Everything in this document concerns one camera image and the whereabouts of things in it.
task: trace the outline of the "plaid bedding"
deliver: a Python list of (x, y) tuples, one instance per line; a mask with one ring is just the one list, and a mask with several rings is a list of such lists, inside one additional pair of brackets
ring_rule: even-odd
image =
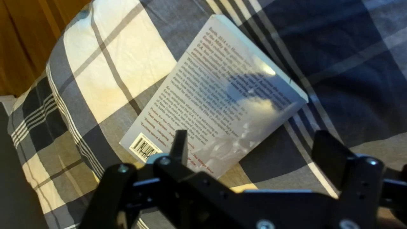
[[(337, 196), (310, 159), (316, 130), (400, 169), (407, 146), (407, 2), (95, 0), (67, 26), (9, 121), (50, 228), (73, 229), (119, 141), (210, 15), (225, 14), (310, 102), (221, 181)], [(157, 212), (141, 228), (170, 228)]]

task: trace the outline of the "bolt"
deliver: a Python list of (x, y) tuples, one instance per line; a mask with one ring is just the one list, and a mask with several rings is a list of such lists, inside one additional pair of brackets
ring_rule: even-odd
[(126, 165), (124, 165), (124, 164), (121, 164), (120, 166), (119, 166), (119, 169), (117, 170), (117, 171), (119, 171), (119, 172), (121, 172), (121, 173), (125, 173), (125, 172), (127, 172), (129, 170), (129, 167), (127, 167)]
[(171, 163), (171, 160), (166, 156), (160, 159), (160, 164), (162, 165), (168, 165), (169, 163)]
[(259, 220), (256, 223), (256, 228), (257, 229), (275, 229), (276, 227), (269, 220)]
[(377, 165), (377, 161), (371, 157), (369, 157), (368, 159), (366, 159), (366, 162), (371, 164), (371, 165)]
[(339, 222), (341, 229), (360, 229), (359, 225), (352, 220), (343, 219)]

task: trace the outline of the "barcode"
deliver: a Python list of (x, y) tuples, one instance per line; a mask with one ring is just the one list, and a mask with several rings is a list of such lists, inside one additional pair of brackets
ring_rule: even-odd
[(161, 153), (161, 151), (142, 133), (136, 138), (130, 149), (137, 154), (144, 162), (156, 153)]

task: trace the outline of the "wooden surface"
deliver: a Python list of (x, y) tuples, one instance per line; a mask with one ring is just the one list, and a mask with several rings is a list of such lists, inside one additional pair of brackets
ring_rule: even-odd
[(90, 0), (0, 0), (0, 95), (19, 96), (45, 69), (65, 26)]

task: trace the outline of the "book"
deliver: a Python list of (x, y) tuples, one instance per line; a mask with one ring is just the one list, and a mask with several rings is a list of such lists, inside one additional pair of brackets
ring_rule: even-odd
[(307, 102), (227, 17), (212, 15), (120, 144), (146, 162), (187, 130), (187, 166), (218, 178)]

